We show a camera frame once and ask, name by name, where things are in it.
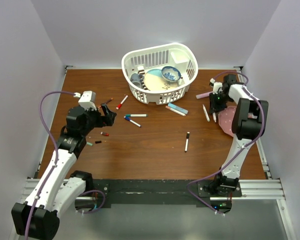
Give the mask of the red marker pen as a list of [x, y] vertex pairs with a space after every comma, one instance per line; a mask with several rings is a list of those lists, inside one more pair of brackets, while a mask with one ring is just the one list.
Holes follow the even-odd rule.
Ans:
[[127, 100], [128, 97], [129, 97], [128, 95], [124, 96], [123, 100], [117, 105], [116, 107], [117, 110], [119, 110], [122, 107], [122, 105], [124, 104], [124, 102]]

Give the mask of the pink purple highlighter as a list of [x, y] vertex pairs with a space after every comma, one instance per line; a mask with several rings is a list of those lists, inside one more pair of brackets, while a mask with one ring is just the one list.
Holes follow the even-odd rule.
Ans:
[[209, 97], [209, 95], [210, 95], [211, 93], [212, 93], [212, 91], [210, 91], [210, 92], [205, 92], [205, 93], [197, 94], [195, 97], [196, 97], [196, 99], [203, 99], [203, 98]]

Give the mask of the blue marker pen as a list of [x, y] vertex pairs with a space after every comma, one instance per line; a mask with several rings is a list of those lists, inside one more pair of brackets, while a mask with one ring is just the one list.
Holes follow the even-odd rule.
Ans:
[[141, 126], [139, 123], [137, 123], [137, 122], [133, 121], [132, 119], [130, 119], [130, 118], [129, 118], [129, 117], [127, 117], [127, 116], [124, 116], [124, 119], [125, 119], [125, 120], [127, 120], [128, 122], [130, 122], [130, 123], [134, 124], [135, 126], [137, 126], [137, 127], [139, 127], [139, 128], [141, 128], [141, 127], [142, 127], [142, 126]]

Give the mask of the red marker cap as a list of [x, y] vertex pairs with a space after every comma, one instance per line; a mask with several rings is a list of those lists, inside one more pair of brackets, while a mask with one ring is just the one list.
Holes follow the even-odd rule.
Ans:
[[101, 134], [101, 135], [103, 135], [103, 136], [106, 136], [106, 137], [108, 137], [108, 136], [109, 136], [109, 134], [108, 134], [107, 132], [103, 132], [103, 131], [102, 131], [102, 132], [100, 132], [100, 134]]

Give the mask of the green marker pen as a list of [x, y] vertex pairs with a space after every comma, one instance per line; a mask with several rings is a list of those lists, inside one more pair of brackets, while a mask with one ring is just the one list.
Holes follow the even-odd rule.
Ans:
[[125, 114], [125, 117], [127, 118], [144, 118], [147, 116], [147, 114]]

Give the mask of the black marker pen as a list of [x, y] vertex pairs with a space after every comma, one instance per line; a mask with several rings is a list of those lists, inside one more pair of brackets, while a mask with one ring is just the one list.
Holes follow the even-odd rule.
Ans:
[[188, 131], [186, 133], [186, 139], [185, 139], [185, 147], [184, 147], [184, 152], [187, 153], [188, 147], [189, 147], [189, 138], [190, 138], [190, 132]]

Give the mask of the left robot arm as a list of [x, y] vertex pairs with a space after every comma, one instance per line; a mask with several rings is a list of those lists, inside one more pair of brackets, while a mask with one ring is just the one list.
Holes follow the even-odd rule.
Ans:
[[61, 216], [79, 195], [89, 196], [94, 190], [92, 175], [76, 171], [64, 183], [72, 165], [78, 160], [86, 137], [94, 128], [114, 124], [116, 113], [106, 104], [102, 112], [92, 107], [75, 106], [66, 116], [56, 142], [56, 149], [41, 179], [23, 203], [15, 203], [11, 215], [16, 233], [25, 238], [52, 240], [60, 226]]

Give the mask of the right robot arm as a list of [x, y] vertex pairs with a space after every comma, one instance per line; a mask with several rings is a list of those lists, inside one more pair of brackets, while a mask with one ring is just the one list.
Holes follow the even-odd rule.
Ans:
[[[264, 134], [269, 110], [269, 102], [254, 96], [247, 89], [248, 78], [239, 72], [226, 71], [223, 81], [216, 77], [210, 80], [212, 93], [209, 94], [209, 113], [221, 113], [228, 102], [236, 104], [236, 110], [230, 130], [233, 141], [228, 156], [213, 181], [205, 187], [210, 195], [223, 197], [234, 192], [239, 186], [241, 168], [250, 148]], [[245, 82], [237, 80], [237, 76], [245, 78]]]

